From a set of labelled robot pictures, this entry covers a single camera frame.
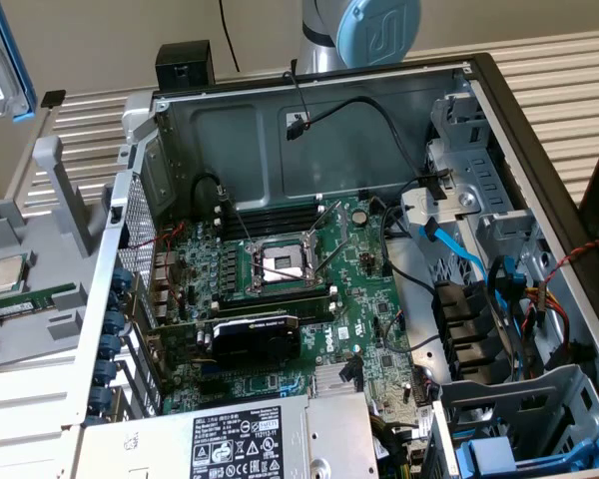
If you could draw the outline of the silver drive cage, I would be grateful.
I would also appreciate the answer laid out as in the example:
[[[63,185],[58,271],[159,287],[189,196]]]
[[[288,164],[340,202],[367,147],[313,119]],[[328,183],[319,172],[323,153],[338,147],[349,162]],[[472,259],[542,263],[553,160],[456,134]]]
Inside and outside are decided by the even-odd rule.
[[[448,195],[456,217],[486,255],[524,255],[542,250],[545,237],[507,163],[505,139],[488,103],[473,91],[433,103],[430,121],[438,137],[427,145],[429,164],[450,170]]]

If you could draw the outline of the metal locking lever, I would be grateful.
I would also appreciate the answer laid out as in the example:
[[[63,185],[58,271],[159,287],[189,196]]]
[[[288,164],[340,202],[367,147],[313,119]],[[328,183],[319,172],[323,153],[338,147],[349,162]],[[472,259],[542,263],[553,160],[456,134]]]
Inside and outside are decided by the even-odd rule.
[[[278,276],[284,276],[284,277],[291,278],[294,280],[312,281],[315,279],[315,275],[319,271],[324,269],[337,255],[338,255],[338,252],[334,250],[316,268],[314,268],[312,270],[312,273],[307,272],[307,267],[302,271],[301,274],[295,274],[293,272],[289,272],[289,270],[287,268],[276,269],[276,268],[267,267],[264,259],[262,259],[261,262],[252,262],[252,266],[254,266],[255,268],[260,268],[263,271],[270,272],[271,274],[276,274]]]
[[[242,218],[239,210],[237,209],[234,202],[231,200],[228,190],[222,184],[219,184],[217,186],[217,193],[218,193],[218,198],[220,200],[221,205],[225,209],[229,210],[231,212],[231,214],[236,218],[236,220],[238,221],[238,223],[240,224],[240,226],[242,228],[244,235],[248,239],[249,244],[253,244],[253,239],[243,221],[243,218]]]

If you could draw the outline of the green motherboard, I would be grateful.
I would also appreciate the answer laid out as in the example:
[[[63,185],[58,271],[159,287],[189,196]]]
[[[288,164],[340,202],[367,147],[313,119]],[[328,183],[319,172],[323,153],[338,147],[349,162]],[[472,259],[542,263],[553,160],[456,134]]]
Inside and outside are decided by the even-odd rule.
[[[355,197],[315,202],[320,215],[341,201],[347,215],[348,243],[319,273],[324,285],[337,287],[330,322],[302,325],[301,353],[280,364],[224,368],[212,363],[169,366],[155,354],[164,375],[167,414],[287,398],[312,392],[315,368],[342,363],[340,377],[353,381],[372,415],[407,437],[425,435],[431,384],[415,369],[412,356],[422,348],[407,335],[406,311],[397,289],[398,276],[384,261],[383,242],[397,234],[394,215],[377,200]],[[351,213],[368,214],[356,228]],[[158,326],[211,319],[213,300],[245,297],[248,282],[244,247],[248,239],[224,240],[219,221],[197,220],[171,226],[154,266]],[[332,212],[317,227],[320,259],[339,243]]]

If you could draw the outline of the black graphics card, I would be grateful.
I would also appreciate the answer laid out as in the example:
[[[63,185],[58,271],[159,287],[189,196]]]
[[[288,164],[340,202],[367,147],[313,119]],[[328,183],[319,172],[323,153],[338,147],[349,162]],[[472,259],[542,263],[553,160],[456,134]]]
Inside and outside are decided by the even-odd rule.
[[[301,353],[300,319],[285,312],[162,325],[144,339],[169,366],[205,362],[241,368],[280,364]]]

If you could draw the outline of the black RAM slot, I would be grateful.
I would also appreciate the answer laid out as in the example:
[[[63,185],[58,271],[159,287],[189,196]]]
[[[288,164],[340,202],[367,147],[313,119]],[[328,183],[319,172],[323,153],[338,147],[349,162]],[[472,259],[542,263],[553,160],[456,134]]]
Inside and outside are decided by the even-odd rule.
[[[308,307],[316,308],[318,304],[337,303],[339,293],[336,286],[326,284],[318,288],[284,289],[271,294],[246,295],[242,298],[227,296],[213,300],[210,310],[217,315],[228,315],[239,311],[260,311],[269,309]]]
[[[316,220],[308,220],[306,223],[281,223],[272,221],[246,222],[245,220],[243,221],[251,237],[260,238],[307,231],[315,223]],[[218,221],[221,237],[224,240],[246,239],[246,236],[244,235],[242,228],[237,220],[222,221],[218,219]]]
[[[230,195],[231,200],[237,206],[237,202]],[[320,212],[316,203],[286,205],[282,207],[263,208],[239,211],[246,222],[281,222],[281,223],[306,223],[308,220],[316,220]],[[235,220],[231,212],[225,209],[218,198],[218,203],[211,212],[211,219],[222,221]]]
[[[309,298],[292,301],[266,303],[224,303],[210,310],[210,317],[220,319],[240,319],[289,315],[299,319],[302,325],[330,322],[334,312],[331,301],[325,298]]]

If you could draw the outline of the silver chipset heatsink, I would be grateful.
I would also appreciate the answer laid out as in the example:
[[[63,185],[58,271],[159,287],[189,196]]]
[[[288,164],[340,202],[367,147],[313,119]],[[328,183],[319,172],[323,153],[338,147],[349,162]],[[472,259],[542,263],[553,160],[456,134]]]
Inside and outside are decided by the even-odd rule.
[[[315,397],[331,397],[355,393],[354,382],[340,377],[342,363],[317,366],[313,374],[312,392]]]

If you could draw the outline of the green RAM stick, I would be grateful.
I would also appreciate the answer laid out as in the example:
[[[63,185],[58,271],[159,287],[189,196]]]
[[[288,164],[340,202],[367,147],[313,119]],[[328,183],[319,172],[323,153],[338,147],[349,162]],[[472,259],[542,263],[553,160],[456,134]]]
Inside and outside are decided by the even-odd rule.
[[[36,313],[53,308],[52,296],[57,293],[72,291],[76,288],[73,282],[65,283],[36,291],[20,292],[0,297],[0,319]]]

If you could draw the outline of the silver power supply unit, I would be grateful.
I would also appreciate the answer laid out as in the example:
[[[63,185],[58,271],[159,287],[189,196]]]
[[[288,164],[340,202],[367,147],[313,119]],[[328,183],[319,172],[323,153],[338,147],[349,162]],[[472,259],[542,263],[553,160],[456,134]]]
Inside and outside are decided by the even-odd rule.
[[[86,429],[75,479],[377,479],[360,393],[261,400]]]

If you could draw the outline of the CPU socket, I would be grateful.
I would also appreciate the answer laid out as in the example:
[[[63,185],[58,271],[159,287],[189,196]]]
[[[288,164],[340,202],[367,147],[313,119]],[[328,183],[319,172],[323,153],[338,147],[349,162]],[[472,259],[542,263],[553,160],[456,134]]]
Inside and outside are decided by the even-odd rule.
[[[306,282],[294,280],[284,276],[271,274],[260,268],[252,266],[252,262],[265,260],[267,267],[283,269],[301,274],[304,270],[304,251],[299,234],[288,234],[278,237],[254,240],[253,244],[247,243],[244,247],[247,267],[248,282],[245,293],[248,295],[271,294],[284,289],[318,288],[324,286],[324,279],[320,273],[316,281]]]

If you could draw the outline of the silver CPU chip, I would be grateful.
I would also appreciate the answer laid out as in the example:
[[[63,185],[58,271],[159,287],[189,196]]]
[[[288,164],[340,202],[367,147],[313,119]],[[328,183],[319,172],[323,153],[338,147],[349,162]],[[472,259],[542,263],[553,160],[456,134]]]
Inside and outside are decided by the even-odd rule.
[[[0,294],[17,288],[25,274],[26,264],[25,254],[0,258]]]

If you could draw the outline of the blue disk carrier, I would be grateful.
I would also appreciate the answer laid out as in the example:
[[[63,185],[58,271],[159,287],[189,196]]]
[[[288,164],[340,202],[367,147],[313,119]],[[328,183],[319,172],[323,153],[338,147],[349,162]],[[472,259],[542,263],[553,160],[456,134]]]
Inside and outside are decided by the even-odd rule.
[[[529,479],[599,468],[599,429],[595,439],[572,444],[567,452],[516,461],[501,437],[464,442],[455,450],[462,479]]]

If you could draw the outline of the grey parts rack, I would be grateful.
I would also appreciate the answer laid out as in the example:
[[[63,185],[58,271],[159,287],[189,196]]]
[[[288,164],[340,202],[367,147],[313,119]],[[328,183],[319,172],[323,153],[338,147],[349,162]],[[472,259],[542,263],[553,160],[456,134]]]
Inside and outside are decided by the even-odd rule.
[[[0,200],[0,258],[27,257],[17,288],[0,297],[70,282],[76,288],[54,294],[53,308],[0,319],[0,365],[71,349],[81,333],[107,212],[101,204],[86,205],[62,153],[57,136],[38,139],[32,152],[59,202],[50,213],[25,218],[14,200]]]

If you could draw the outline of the open PC case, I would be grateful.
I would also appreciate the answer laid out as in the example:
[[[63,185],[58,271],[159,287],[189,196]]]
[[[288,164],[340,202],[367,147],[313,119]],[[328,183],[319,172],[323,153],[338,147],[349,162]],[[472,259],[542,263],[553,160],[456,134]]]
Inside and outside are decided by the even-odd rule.
[[[433,103],[471,90],[503,130],[500,142],[527,207],[545,237],[542,250],[486,255],[467,220],[453,213],[450,170],[429,164],[438,137]],[[584,229],[550,163],[492,58],[436,60],[336,74],[196,88],[152,97],[147,120],[121,149],[100,241],[96,275],[78,349],[79,383],[70,448],[58,473],[75,479],[90,426],[151,419],[163,410],[162,368],[144,334],[156,328],[154,266],[167,228],[213,221],[222,184],[237,209],[254,210],[341,198],[377,200],[394,215],[397,234],[383,257],[398,276],[407,335],[421,343],[415,369],[431,384],[430,415],[421,438],[407,437],[368,408],[377,479],[426,479],[424,458],[433,404],[451,378],[432,310],[435,285],[485,283],[507,348],[511,375],[503,383],[538,378],[577,365],[599,396],[599,242]],[[121,352],[112,361],[111,407],[88,410],[103,316],[115,267],[133,275]]]

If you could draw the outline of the metal socket cover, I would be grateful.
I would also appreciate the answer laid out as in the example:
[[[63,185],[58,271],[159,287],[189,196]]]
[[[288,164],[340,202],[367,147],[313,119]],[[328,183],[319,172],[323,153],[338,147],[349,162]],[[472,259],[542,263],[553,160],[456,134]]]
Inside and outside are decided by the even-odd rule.
[[[339,243],[335,249],[328,253],[324,259],[317,254],[317,227],[334,212],[339,224]],[[330,264],[348,243],[347,215],[341,201],[330,205],[306,232],[300,235],[300,242],[304,251],[305,266],[303,279],[306,282],[316,281],[317,274]]]

